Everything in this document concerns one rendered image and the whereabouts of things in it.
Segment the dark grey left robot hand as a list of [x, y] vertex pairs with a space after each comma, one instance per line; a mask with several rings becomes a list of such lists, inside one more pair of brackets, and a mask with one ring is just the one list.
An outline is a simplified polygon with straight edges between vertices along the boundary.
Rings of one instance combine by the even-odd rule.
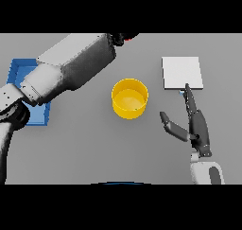
[[111, 33], [112, 43], [116, 46], [122, 46], [125, 41], [132, 40], [137, 33]]

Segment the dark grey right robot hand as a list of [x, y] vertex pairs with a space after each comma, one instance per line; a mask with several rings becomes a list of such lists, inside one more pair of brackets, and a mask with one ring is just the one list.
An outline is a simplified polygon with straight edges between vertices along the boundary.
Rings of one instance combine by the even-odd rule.
[[199, 157], [211, 157], [210, 138], [205, 117], [197, 108], [192, 90], [188, 83], [185, 84], [182, 93], [186, 112], [188, 114], [189, 130], [184, 129], [171, 121], [165, 112], [160, 112], [160, 118], [164, 124], [164, 130], [182, 142], [191, 142], [191, 146], [199, 153]]

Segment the pale square measuring scale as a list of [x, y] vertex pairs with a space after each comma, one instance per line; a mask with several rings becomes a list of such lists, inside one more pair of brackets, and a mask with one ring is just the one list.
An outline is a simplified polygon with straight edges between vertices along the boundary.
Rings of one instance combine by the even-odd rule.
[[165, 90], [203, 89], [198, 57], [162, 57]]

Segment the yellow bowl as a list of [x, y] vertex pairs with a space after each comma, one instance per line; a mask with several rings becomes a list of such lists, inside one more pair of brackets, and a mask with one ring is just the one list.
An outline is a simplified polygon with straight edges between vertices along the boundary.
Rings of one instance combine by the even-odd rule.
[[146, 110], [147, 100], [147, 87], [137, 79], [122, 79], [112, 89], [112, 108], [126, 120], [141, 116]]

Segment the blue tray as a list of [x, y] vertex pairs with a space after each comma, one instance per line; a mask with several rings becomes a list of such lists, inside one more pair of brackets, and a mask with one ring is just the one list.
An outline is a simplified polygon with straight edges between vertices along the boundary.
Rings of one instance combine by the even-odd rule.
[[[25, 76], [32, 72], [37, 67], [35, 59], [12, 59], [9, 66], [7, 83], [15, 84], [20, 87]], [[49, 113], [51, 103], [45, 103], [42, 106], [35, 107], [25, 103], [25, 106], [30, 111], [30, 118], [26, 123], [27, 126], [46, 126], [49, 121]]]

